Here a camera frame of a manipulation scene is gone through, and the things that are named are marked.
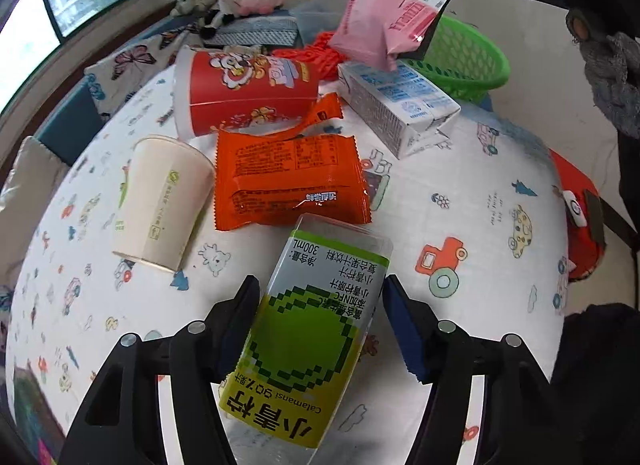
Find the grey gloved right hand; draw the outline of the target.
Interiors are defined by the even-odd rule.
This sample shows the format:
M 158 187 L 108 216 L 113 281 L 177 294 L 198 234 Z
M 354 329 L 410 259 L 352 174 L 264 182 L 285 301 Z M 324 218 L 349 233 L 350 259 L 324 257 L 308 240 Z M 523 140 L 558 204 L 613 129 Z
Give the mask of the grey gloved right hand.
M 567 29 L 576 40 L 593 102 L 622 134 L 639 138 L 639 42 L 623 32 L 606 35 L 572 9 Z

